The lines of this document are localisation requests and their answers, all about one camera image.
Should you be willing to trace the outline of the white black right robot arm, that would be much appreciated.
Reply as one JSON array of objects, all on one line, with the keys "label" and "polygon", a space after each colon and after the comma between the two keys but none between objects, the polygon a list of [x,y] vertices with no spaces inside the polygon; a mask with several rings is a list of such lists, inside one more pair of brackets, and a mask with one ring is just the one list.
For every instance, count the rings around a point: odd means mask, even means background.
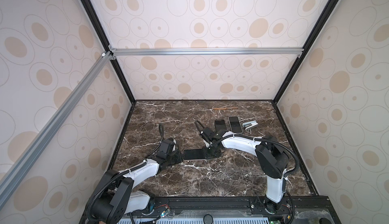
[{"label": "white black right robot arm", "polygon": [[235,149],[255,155],[262,171],[266,174],[266,200],[279,204],[286,193],[286,180],[299,170],[298,157],[292,150],[279,143],[274,137],[249,137],[227,130],[214,132],[206,127],[200,130],[206,146],[203,148],[207,159],[221,156],[222,149]]}]

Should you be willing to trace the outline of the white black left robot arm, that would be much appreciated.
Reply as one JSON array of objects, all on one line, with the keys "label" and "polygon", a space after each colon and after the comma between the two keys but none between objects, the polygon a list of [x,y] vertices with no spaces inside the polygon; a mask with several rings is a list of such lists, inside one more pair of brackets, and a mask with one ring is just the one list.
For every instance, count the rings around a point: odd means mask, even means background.
[{"label": "white black left robot arm", "polygon": [[155,196],[133,189],[150,177],[183,161],[178,144],[173,138],[164,139],[150,156],[123,171],[108,170],[95,188],[86,205],[87,224],[116,224],[121,218],[141,210],[151,214]]}]

